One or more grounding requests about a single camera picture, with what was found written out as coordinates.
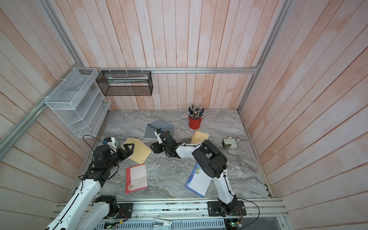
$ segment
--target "white wire basket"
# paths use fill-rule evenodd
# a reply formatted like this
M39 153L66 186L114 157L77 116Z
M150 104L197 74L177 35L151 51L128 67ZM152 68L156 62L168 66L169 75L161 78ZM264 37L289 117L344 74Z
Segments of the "white wire basket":
M90 89L96 77L96 69L76 68L46 101L77 137L95 137L111 105L100 89Z

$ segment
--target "black mounting plate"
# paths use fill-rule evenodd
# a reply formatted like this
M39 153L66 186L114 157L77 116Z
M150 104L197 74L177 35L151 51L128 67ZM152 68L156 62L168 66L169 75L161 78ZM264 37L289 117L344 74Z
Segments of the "black mounting plate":
M133 203L118 203L118 206L118 212L123 213L128 219L132 218Z
M207 202L208 215L209 216L223 216L220 205L221 205L220 201ZM230 216L241 216L241 215L246 216L247 212L245 211L244 202L237 201L233 209L233 213L231 213Z

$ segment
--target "red card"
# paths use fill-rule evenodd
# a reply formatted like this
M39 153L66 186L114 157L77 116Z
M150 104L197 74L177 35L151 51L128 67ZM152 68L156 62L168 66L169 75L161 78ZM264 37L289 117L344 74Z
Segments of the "red card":
M126 169L127 184L125 194L148 188L146 165L141 164Z

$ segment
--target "black wire basket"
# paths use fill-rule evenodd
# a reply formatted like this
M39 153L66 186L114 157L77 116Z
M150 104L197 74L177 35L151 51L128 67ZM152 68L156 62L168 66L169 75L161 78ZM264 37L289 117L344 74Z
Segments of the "black wire basket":
M102 70L96 82L105 96L152 96L150 71Z

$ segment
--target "yellow envelope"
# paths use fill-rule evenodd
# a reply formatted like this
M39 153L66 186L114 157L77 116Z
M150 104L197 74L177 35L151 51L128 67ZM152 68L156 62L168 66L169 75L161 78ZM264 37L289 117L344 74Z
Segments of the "yellow envelope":
M196 145L202 143L204 140L208 140L209 134L196 131L192 137L190 144Z
M134 144L133 154L128 158L138 164L143 164L151 153L151 149L139 139L128 138L123 144Z

